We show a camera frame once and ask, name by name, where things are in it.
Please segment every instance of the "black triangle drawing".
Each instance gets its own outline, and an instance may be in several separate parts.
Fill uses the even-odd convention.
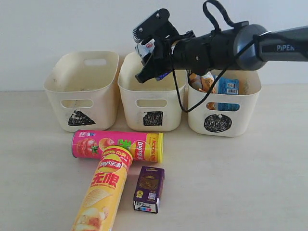
[[[75,110],[71,117],[68,119],[69,126],[84,126],[91,124],[95,124],[95,122],[78,110]]]

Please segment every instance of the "robotic arm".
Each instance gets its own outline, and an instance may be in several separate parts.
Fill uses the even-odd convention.
[[[207,3],[219,9],[231,29],[219,28]],[[234,23],[217,0],[207,0],[203,11],[215,29],[200,37],[193,31],[180,35],[166,9],[156,11],[133,30],[143,64],[135,76],[140,83],[160,80],[175,69],[204,75],[213,69],[258,70],[268,61],[308,61],[308,26],[269,32],[248,21]]]

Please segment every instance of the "cream plastic bin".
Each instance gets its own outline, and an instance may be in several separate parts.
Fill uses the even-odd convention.
[[[211,71],[218,75],[220,71]],[[200,106],[188,113],[188,123],[192,130],[200,134],[235,137],[242,135],[254,111],[261,82],[257,71],[227,71],[223,77],[239,80],[239,95],[210,94]],[[188,85],[189,108],[204,98],[205,93],[199,92]],[[218,111],[207,108],[207,103],[236,103],[237,111]]]
[[[136,131],[171,131],[180,125],[179,105],[172,73],[160,81],[154,78],[141,84],[135,74],[142,70],[141,58],[128,54],[122,64],[118,85],[127,125]],[[176,71],[181,100],[187,82],[185,70]]]
[[[63,56],[44,84],[61,127],[105,130],[116,119],[119,55],[82,51]]]

